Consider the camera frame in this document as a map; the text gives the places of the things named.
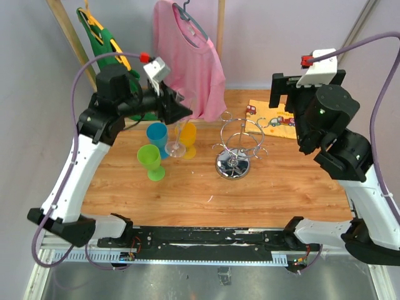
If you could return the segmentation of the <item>green plastic wine glass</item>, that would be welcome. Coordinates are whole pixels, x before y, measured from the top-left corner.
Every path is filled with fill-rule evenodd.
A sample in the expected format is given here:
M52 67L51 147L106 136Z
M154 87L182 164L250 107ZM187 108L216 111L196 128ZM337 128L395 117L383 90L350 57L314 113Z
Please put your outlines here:
M160 181L165 176L165 169L161 166L161 153L157 146L147 144L139 148L137 160L147 170L147 176L152 181Z

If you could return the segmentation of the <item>clear wine glass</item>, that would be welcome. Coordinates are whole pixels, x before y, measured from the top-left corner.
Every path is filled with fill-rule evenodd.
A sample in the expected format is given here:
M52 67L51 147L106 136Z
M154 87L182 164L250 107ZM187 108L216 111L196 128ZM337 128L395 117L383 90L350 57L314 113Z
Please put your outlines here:
M164 147L165 152L172 158L181 158L186 153L186 147L181 143L180 137L184 126L188 123L193 115L197 104L196 92L189 88L181 88L176 92L175 103L184 106L191 112L187 116L179 117L175 129L177 130L175 140L167 142Z

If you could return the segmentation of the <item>blue plastic wine glass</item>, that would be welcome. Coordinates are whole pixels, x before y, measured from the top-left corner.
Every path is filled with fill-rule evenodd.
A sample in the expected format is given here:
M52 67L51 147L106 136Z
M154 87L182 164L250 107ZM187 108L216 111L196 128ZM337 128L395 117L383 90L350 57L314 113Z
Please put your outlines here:
M165 145L168 141L168 129L165 124L157 122L149 125L146 129L146 136L151 144L158 147L161 159L169 157L165 151Z

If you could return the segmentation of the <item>orange plastic wine glass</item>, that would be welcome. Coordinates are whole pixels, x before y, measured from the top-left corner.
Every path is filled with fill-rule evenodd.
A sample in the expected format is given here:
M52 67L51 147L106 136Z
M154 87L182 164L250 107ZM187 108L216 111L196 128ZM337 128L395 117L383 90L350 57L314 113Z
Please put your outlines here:
M192 159L196 155L196 148L194 147L196 134L197 128L193 123L188 122L183 126L179 140L186 147L184 159Z

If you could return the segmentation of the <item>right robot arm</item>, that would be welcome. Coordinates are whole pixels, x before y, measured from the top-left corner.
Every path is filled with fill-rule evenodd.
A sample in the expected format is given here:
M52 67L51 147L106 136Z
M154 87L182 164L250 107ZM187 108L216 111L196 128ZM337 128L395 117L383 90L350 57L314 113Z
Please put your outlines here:
M297 250L304 244L344 248L359 261L383 266L399 265L399 223L393 202L378 181L371 143L348 124L359 103L342 87L340 70L322 86L298 87L298 78L272 75L269 107L293 113L299 150L314 154L329 177L343 187L352 218L323 222L293 217L283 231L284 245Z

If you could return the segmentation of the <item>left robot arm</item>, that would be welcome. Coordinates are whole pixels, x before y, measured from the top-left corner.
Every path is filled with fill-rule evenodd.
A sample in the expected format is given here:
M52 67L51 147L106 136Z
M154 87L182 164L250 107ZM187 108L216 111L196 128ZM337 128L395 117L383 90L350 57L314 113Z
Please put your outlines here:
M125 118L155 112L165 124L173 124L192 111L176 102L176 92L163 83L170 69L155 60L144 65L148 88L132 92L133 77L121 64L110 64L96 76L97 91L76 121L77 137L56 184L39 208L27 219L47 231L82 247L91 239L112 238L120 247L134 239L132 221L118 214L84 216L81 213L90 182L104 156L125 127Z

